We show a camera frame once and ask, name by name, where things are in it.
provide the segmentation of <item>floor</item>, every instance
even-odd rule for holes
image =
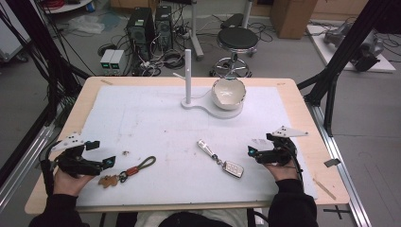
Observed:
[[[76,10],[57,17],[57,23],[65,26],[68,19],[79,16],[84,10]],[[104,18],[108,15],[106,29],[100,35],[82,32],[68,32],[65,38],[74,47],[85,63],[97,75],[102,75],[97,49],[110,42],[116,42],[115,35],[124,35],[127,23],[124,16],[115,16],[108,11],[96,11],[91,15]],[[211,66],[220,58],[229,56],[216,44],[219,23],[215,17],[198,20],[203,27],[200,44],[204,51],[202,61],[193,61],[193,76],[209,77]],[[253,17],[250,23],[270,25],[269,18]],[[262,34],[266,41],[259,42],[257,53],[243,57],[250,65],[255,78],[291,78],[297,83],[309,79],[324,68],[310,38],[301,40],[278,39],[273,31]],[[398,37],[392,39],[401,42]],[[391,51],[400,53],[399,47]],[[67,47],[71,62],[78,68],[89,72]],[[385,58],[400,61],[401,57],[388,50],[382,53]],[[368,214],[372,226],[401,226],[401,64],[393,62],[395,73],[357,73],[344,71],[338,81],[338,90],[333,117],[333,133],[357,192]],[[163,69],[160,77],[170,77],[172,72],[184,74],[183,69],[172,71]],[[310,88],[304,89],[303,95]],[[0,68],[0,165],[3,165],[34,120],[46,105],[46,83],[37,72],[32,61],[22,63],[12,61]],[[24,207],[40,170],[33,168],[25,176],[8,205],[0,214],[0,226],[27,226],[32,216],[25,214]],[[325,212],[334,206],[318,207],[320,226],[356,226],[349,213]],[[339,206],[349,210],[348,206]],[[98,226],[100,214],[83,214],[84,221]],[[116,214],[108,214],[105,226],[114,226]]]

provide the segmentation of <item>person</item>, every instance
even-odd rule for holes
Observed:
[[[270,227],[318,226],[317,208],[312,197],[304,193],[298,173],[293,162],[285,166],[265,165],[279,188],[269,210]],[[93,176],[81,176],[78,179],[58,170],[55,175],[53,195],[47,198],[44,212],[35,217],[29,227],[84,227],[79,213],[75,210],[76,201],[81,189],[93,179]],[[177,214],[162,222],[168,225]],[[220,221],[207,218],[200,219],[208,225],[190,226],[229,226]]]

